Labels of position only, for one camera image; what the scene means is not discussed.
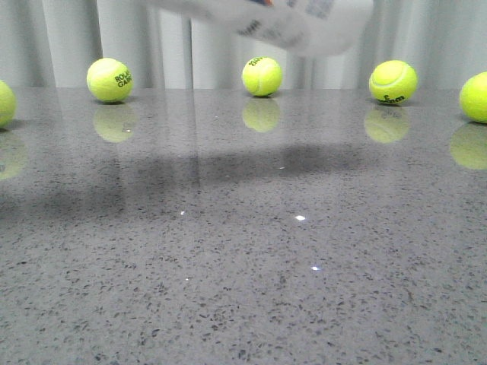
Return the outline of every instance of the yellow tennis ball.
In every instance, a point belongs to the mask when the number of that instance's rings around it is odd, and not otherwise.
[[[409,118],[401,107],[377,105],[367,113],[364,127],[371,139],[388,144],[400,141],[407,135]]]
[[[0,80],[0,128],[4,128],[14,118],[17,98],[12,89]]]
[[[280,117],[279,105],[270,98],[251,98],[242,110],[245,125],[261,133],[272,131]]]
[[[450,154],[456,163],[471,170],[487,170],[487,125],[470,122],[451,136]]]
[[[243,68],[242,82],[252,95],[266,97],[281,86],[281,66],[269,57],[254,57]]]
[[[487,72],[473,76],[464,84],[460,106],[471,120],[487,123]]]
[[[91,93],[105,103],[122,101],[132,90],[130,70],[120,61],[110,58],[95,61],[86,75]]]
[[[0,130],[0,180],[18,175],[27,164],[27,149],[13,132]]]
[[[368,82],[373,97],[381,103],[397,104],[408,100],[416,91],[418,76],[404,61],[392,60],[378,65]]]
[[[132,137],[136,124],[137,116],[127,104],[100,105],[93,118],[97,134],[112,143]]]

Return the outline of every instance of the background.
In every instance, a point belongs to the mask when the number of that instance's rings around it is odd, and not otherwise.
[[[409,62],[420,87],[460,88],[487,71],[486,18],[484,0],[377,0],[350,50],[301,58],[142,0],[0,0],[0,79],[83,87],[104,56],[126,63],[135,87],[239,88],[245,62],[265,55],[283,67],[286,89],[367,87],[388,59]]]

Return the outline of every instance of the granite surface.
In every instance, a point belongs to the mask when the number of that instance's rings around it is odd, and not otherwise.
[[[14,91],[1,364],[487,363],[487,125],[458,90]]]

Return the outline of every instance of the speckled countertop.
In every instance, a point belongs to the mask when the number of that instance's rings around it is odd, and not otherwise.
[[[487,125],[457,90],[14,91],[1,364],[487,363]]]

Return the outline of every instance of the blurry bottle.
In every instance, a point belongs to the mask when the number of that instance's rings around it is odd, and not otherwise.
[[[299,56],[346,51],[361,36],[374,6],[373,0],[145,1]]]

